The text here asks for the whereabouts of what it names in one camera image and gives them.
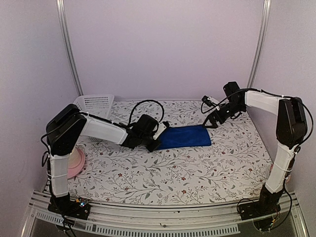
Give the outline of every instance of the wire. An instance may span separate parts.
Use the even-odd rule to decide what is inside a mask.
[[[236,207],[236,209],[237,209],[237,212],[238,212],[238,214],[240,215],[241,214],[241,212],[240,212],[240,210],[239,210],[239,205],[240,205],[240,203],[241,203],[241,201],[243,201],[243,200],[248,200],[248,201],[252,201],[253,203],[255,203],[255,201],[253,201],[253,200],[251,200],[251,199],[248,199],[248,198],[243,198],[243,199],[240,199],[239,200],[239,202],[237,203],[237,207]]]
[[[214,109],[216,106],[221,106],[221,104],[222,104],[225,100],[231,98],[233,95],[236,95],[236,94],[238,94],[238,93],[240,93],[240,92],[242,92],[242,91],[245,91],[245,92],[246,92],[246,91],[250,91],[250,90],[260,92],[260,90],[254,89],[254,88],[240,89],[240,90],[238,90],[238,91],[236,91],[236,92],[230,94],[230,95],[227,96],[226,98],[222,99],[220,102],[218,102],[218,104],[215,104],[215,103],[214,103],[214,105],[213,105],[209,110],[207,110],[207,111],[203,111],[203,110],[202,110],[202,106],[203,106],[203,103],[204,103],[204,102],[203,102],[202,105],[201,105],[201,113],[202,113],[202,114],[206,114],[206,113],[210,112],[212,109]]]
[[[313,119],[312,113],[311,113],[310,110],[306,107],[306,105],[304,105],[304,104],[303,104],[301,101],[299,101],[298,99],[296,99],[296,100],[306,109],[308,115],[310,116],[311,123],[312,123],[312,127],[311,127],[311,130],[310,130],[308,136],[299,144],[299,146],[300,146],[300,145],[302,145],[304,142],[306,142],[306,141],[309,139],[309,137],[311,136],[311,134],[312,134],[312,132],[313,132],[313,130],[314,130],[314,119]]]
[[[156,104],[160,105],[160,107],[161,107],[161,109],[162,109],[162,115],[161,115],[161,119],[160,119],[160,121],[159,121],[159,122],[161,122],[161,121],[163,120],[163,116],[164,116],[164,108],[163,108],[162,104],[161,104],[161,103],[159,103],[159,102],[158,102],[158,101],[156,101],[156,100],[143,100],[143,101],[141,101],[141,102],[138,102],[138,103],[134,106],[134,108],[132,109],[132,111],[130,112],[130,115],[129,115],[129,119],[128,119],[128,124],[127,124],[127,126],[130,126],[130,125],[131,125],[131,122],[132,122],[132,116],[133,116],[133,113],[134,113],[135,109],[136,109],[136,108],[137,108],[140,104],[143,104],[143,103],[145,103],[145,102],[154,102],[154,103],[156,103]]]
[[[291,213],[293,200],[292,200],[291,194],[289,194],[288,191],[287,191],[286,188],[285,188],[285,183],[284,183],[283,189],[284,189],[284,191],[286,192],[286,194],[287,194],[287,195],[289,196],[289,198],[290,198],[290,209],[288,210],[287,215],[286,215],[285,218],[281,221],[281,223],[279,223],[277,226],[272,226],[272,228],[270,229],[270,231],[271,231],[271,230],[274,230],[274,229],[278,228],[280,225],[282,225],[282,224],[286,221],[286,219],[288,218],[288,216],[289,216],[290,213]]]
[[[49,184],[49,192],[50,192],[50,194],[51,194],[52,196],[54,195],[54,194],[53,194],[53,191],[52,191],[51,183]],[[76,234],[75,234],[75,232],[74,232],[74,230],[73,230],[73,228],[71,227],[71,224],[69,223],[68,219],[65,217],[65,214],[59,209],[58,205],[56,204],[55,199],[52,197],[51,200],[53,200],[54,205],[56,206],[57,210],[60,212],[61,217],[64,219],[64,222],[63,222],[64,228],[66,228],[66,225],[65,225],[65,223],[66,223],[67,226],[69,227],[69,230],[70,230],[71,233],[73,234],[73,237],[77,237]],[[71,236],[67,233],[66,230],[64,230],[64,233],[65,233],[67,236],[71,237]]]
[[[45,152],[43,153],[43,156],[41,157],[41,166],[42,166],[42,167],[45,166],[45,164],[46,164],[46,162],[47,162],[47,160],[48,160],[48,157],[49,157],[49,151],[45,151]]]

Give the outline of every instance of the patterned table surface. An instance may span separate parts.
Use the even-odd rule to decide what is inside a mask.
[[[110,119],[127,122],[137,101],[114,102]],[[200,101],[162,101],[163,120],[171,126],[201,124],[206,115]],[[133,121],[143,113],[157,119],[158,105],[144,103]],[[75,197],[110,202],[182,205],[257,197],[267,179],[271,159],[247,113],[208,129],[212,145],[154,151],[134,150],[106,141],[82,138],[84,170],[68,180]]]

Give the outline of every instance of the blue cloth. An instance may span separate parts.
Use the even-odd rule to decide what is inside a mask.
[[[179,147],[197,147],[210,146],[206,128],[202,125],[170,127],[159,137],[161,145],[158,150],[179,148]]]

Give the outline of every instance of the white wall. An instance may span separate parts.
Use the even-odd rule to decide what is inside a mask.
[[[316,119],[316,1],[272,1],[254,87],[301,97]],[[275,156],[276,118],[260,111],[251,115]],[[297,155],[291,181],[311,236],[316,236],[315,143],[314,132]]]
[[[117,99],[223,97],[245,87],[263,0],[68,0],[85,94]]]
[[[0,1],[0,236],[17,237],[40,166],[45,125],[76,98],[55,1]]]

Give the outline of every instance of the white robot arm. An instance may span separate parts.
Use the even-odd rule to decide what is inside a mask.
[[[217,122],[222,124],[227,118],[237,118],[247,107],[259,108],[277,116],[277,154],[271,174],[261,189],[259,201],[239,206],[241,218],[250,219],[280,211],[278,200],[283,194],[285,179],[307,133],[303,103],[298,97],[279,97],[252,88],[240,89],[236,82],[226,84],[224,91],[229,100],[225,104],[221,104],[224,100],[215,104],[209,97],[203,97],[205,104],[215,107],[203,123],[204,127],[217,128]]]
[[[47,163],[51,192],[48,210],[81,219],[88,217],[89,205],[80,207],[79,203],[70,201],[67,185],[68,159],[79,136],[90,136],[132,149],[143,144],[152,152],[160,146],[159,136],[167,127],[168,123],[159,123],[149,115],[141,115],[137,122],[124,125],[82,112],[76,105],[68,105],[46,126],[43,137],[47,136],[47,144],[42,141],[50,157]]]

